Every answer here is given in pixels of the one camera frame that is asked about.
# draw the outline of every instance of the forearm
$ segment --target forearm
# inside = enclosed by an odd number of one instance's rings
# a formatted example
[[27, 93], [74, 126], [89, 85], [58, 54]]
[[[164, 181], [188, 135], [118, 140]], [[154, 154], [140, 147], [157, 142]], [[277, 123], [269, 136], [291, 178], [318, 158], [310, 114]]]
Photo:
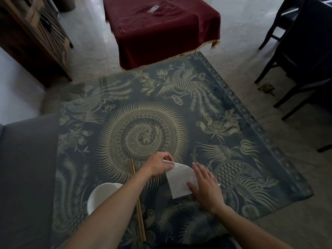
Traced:
[[148, 173], [139, 170], [93, 211], [67, 248], [117, 248], [148, 180]]
[[243, 249], [291, 248], [286, 243], [273, 237], [254, 223], [235, 213], [229, 206], [223, 209], [219, 208], [216, 213], [216, 218]]

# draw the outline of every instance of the black chair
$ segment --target black chair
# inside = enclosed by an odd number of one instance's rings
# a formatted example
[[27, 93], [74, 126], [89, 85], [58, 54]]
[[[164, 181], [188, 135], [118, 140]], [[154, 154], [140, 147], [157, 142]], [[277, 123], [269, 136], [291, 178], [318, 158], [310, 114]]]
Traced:
[[[291, 115], [293, 115], [295, 112], [300, 110], [304, 105], [308, 103], [314, 103], [318, 102], [321, 105], [324, 105], [324, 108], [326, 108], [328, 111], [332, 112], [332, 80], [329, 80], [324, 85], [322, 85], [319, 89], [317, 89], [313, 94], [311, 94], [308, 98], [303, 100], [300, 104], [298, 104], [293, 110], [291, 110], [289, 113], [287, 113], [284, 117], [281, 119], [284, 121], [287, 118], [289, 118]], [[329, 150], [332, 148], [332, 144], [326, 145], [324, 147], [321, 147], [317, 149], [319, 153], [324, 152], [326, 150]]]
[[262, 45], [259, 47], [259, 49], [263, 49], [263, 47], [268, 43], [270, 38], [274, 38], [277, 41], [281, 41], [283, 36], [281, 38], [276, 37], [273, 35], [274, 30], [277, 27], [280, 27], [281, 29], [288, 30], [293, 22], [295, 21], [297, 15], [298, 15], [298, 10], [297, 11], [292, 11], [290, 13], [284, 14], [288, 11], [291, 11], [296, 8], [300, 8], [302, 4], [305, 2], [305, 0], [284, 0], [284, 2], [281, 4], [278, 12], [276, 13], [276, 18], [274, 19], [274, 22], [269, 29], [268, 33], [266, 34], [266, 37], [262, 43]]
[[332, 77], [331, 42], [332, 7], [319, 0], [305, 0], [297, 19], [255, 81], [257, 84], [271, 68], [280, 66], [297, 83], [275, 108], [296, 93], [317, 89]]

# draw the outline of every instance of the table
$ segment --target table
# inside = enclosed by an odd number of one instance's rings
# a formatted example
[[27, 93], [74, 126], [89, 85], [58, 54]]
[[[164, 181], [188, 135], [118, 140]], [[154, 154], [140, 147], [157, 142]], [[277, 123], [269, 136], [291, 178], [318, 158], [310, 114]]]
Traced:
[[[227, 205], [255, 220], [313, 195], [312, 188], [200, 53], [69, 87], [61, 98], [52, 245], [87, 218], [105, 182], [125, 183], [151, 153], [204, 164]], [[191, 195], [173, 200], [164, 175], [140, 195], [147, 245], [196, 243], [222, 226]], [[141, 245], [134, 213], [122, 238]]]
[[103, 2], [125, 70], [219, 43], [220, 14], [203, 0]]

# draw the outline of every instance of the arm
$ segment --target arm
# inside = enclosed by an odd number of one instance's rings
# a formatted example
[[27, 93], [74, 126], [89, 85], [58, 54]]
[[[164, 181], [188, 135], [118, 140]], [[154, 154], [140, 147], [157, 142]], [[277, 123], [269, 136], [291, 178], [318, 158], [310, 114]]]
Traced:
[[243, 249], [291, 248], [227, 206], [217, 179], [205, 166], [193, 163], [193, 169], [199, 189], [191, 183], [187, 183], [188, 187], [203, 208], [215, 215]]
[[91, 213], [66, 248], [117, 248], [147, 181], [173, 167], [163, 159], [173, 162], [168, 152], [151, 155], [134, 176]]

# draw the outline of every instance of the gray sofa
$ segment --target gray sofa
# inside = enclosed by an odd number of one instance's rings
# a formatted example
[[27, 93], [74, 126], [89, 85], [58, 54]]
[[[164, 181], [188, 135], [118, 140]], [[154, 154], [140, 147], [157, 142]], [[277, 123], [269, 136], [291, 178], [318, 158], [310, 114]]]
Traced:
[[58, 122], [0, 125], [1, 248], [50, 248]]

